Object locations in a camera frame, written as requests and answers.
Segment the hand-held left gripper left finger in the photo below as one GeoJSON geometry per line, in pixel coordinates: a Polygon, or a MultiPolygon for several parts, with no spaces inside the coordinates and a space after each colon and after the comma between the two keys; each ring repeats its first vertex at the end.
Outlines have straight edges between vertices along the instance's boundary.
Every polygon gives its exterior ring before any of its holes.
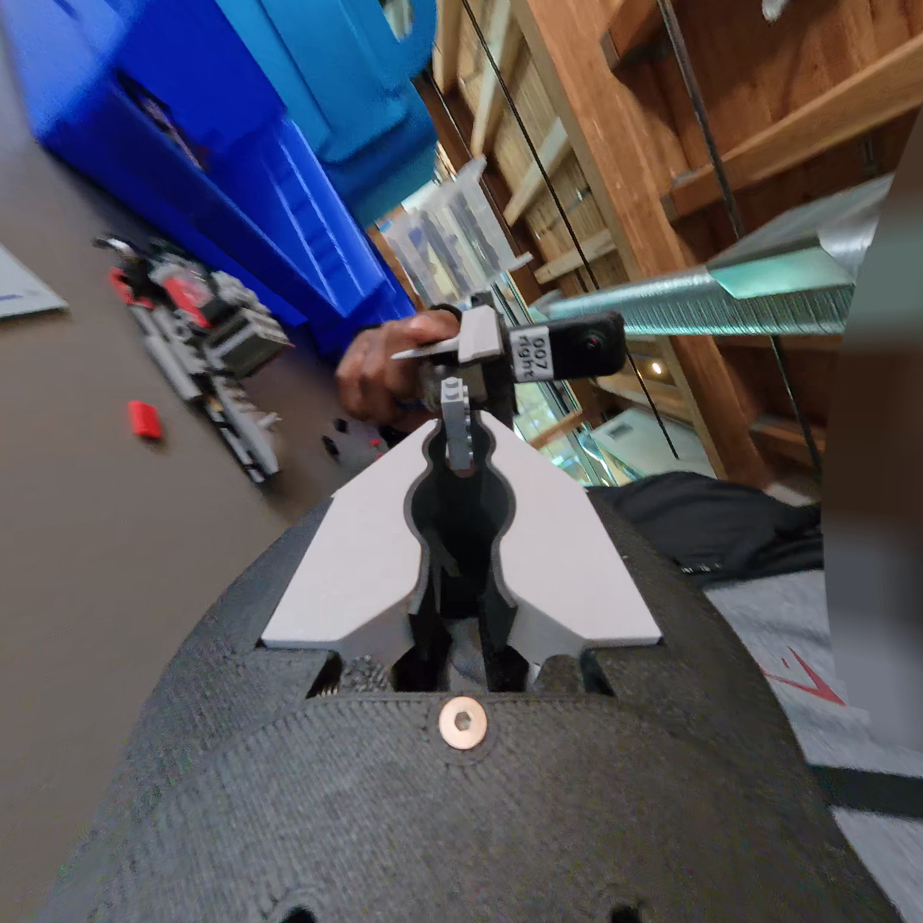
{"type": "Polygon", "coordinates": [[[408,502],[426,475],[437,422],[336,491],[261,640],[270,649],[407,652],[423,565],[408,502]]]}

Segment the toy brick truck model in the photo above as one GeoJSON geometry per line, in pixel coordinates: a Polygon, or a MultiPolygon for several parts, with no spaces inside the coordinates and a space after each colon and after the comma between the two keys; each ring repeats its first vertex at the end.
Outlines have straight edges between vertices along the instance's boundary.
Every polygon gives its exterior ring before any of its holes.
{"type": "Polygon", "coordinates": [[[139,248],[107,236],[93,245],[117,256],[110,283],[180,400],[210,421],[254,484],[273,479],[280,418],[250,400],[245,381],[293,347],[281,324],[236,277],[166,241],[139,248]]]}

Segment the light grey brick plate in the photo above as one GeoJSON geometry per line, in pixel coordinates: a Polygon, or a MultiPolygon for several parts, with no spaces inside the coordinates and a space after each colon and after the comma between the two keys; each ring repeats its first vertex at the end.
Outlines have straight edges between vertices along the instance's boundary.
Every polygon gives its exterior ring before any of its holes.
{"type": "Polygon", "coordinates": [[[446,438],[446,461],[453,471],[471,465],[470,413],[468,389],[462,378],[450,376],[441,382],[440,410],[446,438]]]}

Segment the blue plastic bin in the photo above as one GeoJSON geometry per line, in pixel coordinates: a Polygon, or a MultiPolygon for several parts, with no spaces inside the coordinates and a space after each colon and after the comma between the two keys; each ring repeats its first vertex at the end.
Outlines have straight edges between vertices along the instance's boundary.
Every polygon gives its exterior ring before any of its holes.
{"type": "Polygon", "coordinates": [[[216,2],[2,2],[59,160],[340,354],[412,301],[216,2]]]}

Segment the person's right hand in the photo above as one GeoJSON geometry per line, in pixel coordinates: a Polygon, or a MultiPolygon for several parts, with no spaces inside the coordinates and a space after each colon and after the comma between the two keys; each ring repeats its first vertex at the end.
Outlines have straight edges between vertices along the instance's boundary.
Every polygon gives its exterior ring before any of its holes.
{"type": "Polygon", "coordinates": [[[459,318],[445,309],[426,310],[361,331],[336,369],[345,413],[380,431],[399,434],[413,432],[431,420],[433,413],[422,403],[419,363],[394,356],[451,339],[459,331],[459,318]]]}

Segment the silver metal air duct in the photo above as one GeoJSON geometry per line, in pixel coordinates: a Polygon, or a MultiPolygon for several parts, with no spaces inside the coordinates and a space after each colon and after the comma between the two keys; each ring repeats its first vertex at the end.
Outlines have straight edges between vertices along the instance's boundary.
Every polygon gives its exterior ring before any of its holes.
{"type": "Polygon", "coordinates": [[[694,268],[556,299],[543,317],[615,310],[630,336],[840,335],[893,181],[791,208],[694,268]]]}

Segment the blue felt bag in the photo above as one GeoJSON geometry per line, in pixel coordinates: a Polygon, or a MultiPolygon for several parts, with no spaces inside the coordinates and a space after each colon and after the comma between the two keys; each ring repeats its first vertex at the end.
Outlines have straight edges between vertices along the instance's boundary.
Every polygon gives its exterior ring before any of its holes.
{"type": "Polygon", "coordinates": [[[375,1],[217,4],[359,225],[431,181],[437,131],[413,81],[430,64],[437,2],[410,2],[400,36],[375,1]]]}

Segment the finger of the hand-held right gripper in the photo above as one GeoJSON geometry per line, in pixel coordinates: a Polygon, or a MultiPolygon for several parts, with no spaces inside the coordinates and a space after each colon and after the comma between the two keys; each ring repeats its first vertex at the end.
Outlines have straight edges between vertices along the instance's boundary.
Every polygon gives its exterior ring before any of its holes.
{"type": "Polygon", "coordinates": [[[503,354],[503,331],[495,307],[472,306],[461,312],[456,352],[459,364],[490,361],[503,354]]]}
{"type": "Polygon", "coordinates": [[[416,347],[401,352],[395,352],[390,356],[394,362],[411,361],[426,359],[431,356],[453,353],[458,351],[460,337],[456,336],[446,340],[440,340],[427,345],[416,347]]]}

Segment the clear plastic organizer box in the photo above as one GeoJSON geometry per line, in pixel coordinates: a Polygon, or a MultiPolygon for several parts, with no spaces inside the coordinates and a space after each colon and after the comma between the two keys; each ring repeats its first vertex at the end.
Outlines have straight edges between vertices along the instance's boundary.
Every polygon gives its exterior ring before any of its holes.
{"type": "Polygon", "coordinates": [[[482,156],[469,161],[454,177],[423,187],[415,206],[380,227],[427,306],[462,306],[533,258],[514,253],[482,187],[485,168],[482,156]]]}

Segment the brick instruction booklet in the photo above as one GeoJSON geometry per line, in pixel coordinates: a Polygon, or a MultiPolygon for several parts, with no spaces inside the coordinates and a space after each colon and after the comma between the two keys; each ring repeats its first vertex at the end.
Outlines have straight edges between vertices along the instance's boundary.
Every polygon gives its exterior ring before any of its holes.
{"type": "Polygon", "coordinates": [[[69,310],[68,303],[1,246],[1,320],[69,310]]]}

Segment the grey-brown desk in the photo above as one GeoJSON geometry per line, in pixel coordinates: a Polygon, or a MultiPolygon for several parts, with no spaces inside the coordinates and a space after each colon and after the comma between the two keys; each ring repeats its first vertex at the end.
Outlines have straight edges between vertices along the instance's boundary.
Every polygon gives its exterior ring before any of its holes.
{"type": "Polygon", "coordinates": [[[345,483],[306,335],[251,379],[281,416],[268,494],[176,398],[92,246],[147,227],[38,146],[2,37],[2,245],[69,310],[2,321],[1,912],[29,921],[86,832],[165,665],[222,591],[345,483]],[[127,403],[159,412],[132,435],[127,403]]]}

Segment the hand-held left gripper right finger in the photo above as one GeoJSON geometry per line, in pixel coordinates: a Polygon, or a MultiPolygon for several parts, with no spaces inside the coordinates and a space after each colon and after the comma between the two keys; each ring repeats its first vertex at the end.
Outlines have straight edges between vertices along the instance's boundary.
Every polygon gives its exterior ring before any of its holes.
{"type": "Polygon", "coordinates": [[[662,632],[584,487],[491,414],[488,469],[508,489],[500,587],[515,607],[507,643],[526,660],[642,647],[662,632]]]}

